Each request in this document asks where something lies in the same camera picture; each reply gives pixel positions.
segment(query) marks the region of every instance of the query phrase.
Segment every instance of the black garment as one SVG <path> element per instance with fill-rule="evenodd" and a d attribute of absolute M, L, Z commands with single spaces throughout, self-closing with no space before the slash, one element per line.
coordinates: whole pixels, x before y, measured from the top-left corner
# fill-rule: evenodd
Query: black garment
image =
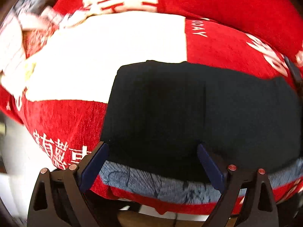
<path fill-rule="evenodd" d="M 202 141 L 227 163 L 273 172 L 299 157 L 301 103 L 282 77 L 136 63 L 117 72 L 101 140 L 110 161 L 180 180 L 208 182 Z"/>

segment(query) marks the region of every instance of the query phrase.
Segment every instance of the folded black fabric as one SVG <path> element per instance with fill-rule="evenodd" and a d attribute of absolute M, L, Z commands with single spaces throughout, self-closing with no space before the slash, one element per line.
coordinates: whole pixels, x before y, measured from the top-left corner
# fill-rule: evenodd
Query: folded black fabric
<path fill-rule="evenodd" d="M 227 163 L 274 172 L 300 155 L 301 109 L 282 77 L 147 61 L 118 70 L 101 140 L 110 161 L 180 180 L 208 182 L 200 142 Z"/>

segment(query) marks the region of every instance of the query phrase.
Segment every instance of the blue gray fabric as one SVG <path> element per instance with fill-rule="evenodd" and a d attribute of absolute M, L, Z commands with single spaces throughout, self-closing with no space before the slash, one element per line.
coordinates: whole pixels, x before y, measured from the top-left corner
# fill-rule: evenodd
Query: blue gray fabric
<path fill-rule="evenodd" d="M 217 202 L 220 192 L 210 184 L 180 181 L 106 161 L 99 173 L 104 184 L 168 203 L 198 205 Z M 272 188 L 303 176 L 303 158 L 269 175 Z M 240 196 L 246 190 L 241 189 Z"/>
<path fill-rule="evenodd" d="M 40 15 L 45 8 L 49 0 L 25 0 L 24 2 L 18 2 L 15 6 L 16 14 L 19 13 L 34 13 Z"/>

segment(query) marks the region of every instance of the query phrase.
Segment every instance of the pile of clothes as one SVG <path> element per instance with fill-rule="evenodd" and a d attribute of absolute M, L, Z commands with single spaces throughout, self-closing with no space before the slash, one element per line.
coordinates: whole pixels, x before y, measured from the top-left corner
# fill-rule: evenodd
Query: pile of clothes
<path fill-rule="evenodd" d="M 302 104 L 284 60 L 303 73 L 303 20 L 289 0 L 51 1 L 7 19 L 22 81 L 7 84 L 3 68 L 0 107 L 56 167 L 101 139 L 111 153 L 95 193 L 209 214 L 220 193 L 194 157 L 204 141 L 263 167 L 277 202 L 303 190 Z"/>

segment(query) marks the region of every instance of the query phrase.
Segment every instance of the black cloth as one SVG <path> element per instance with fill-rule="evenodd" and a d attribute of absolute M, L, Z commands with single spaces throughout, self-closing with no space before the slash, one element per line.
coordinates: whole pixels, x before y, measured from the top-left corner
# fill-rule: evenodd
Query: black cloth
<path fill-rule="evenodd" d="M 300 155 L 301 102 L 282 77 L 136 63 L 117 72 L 101 140 L 110 161 L 180 180 L 208 182 L 200 142 L 227 163 L 273 172 Z"/>

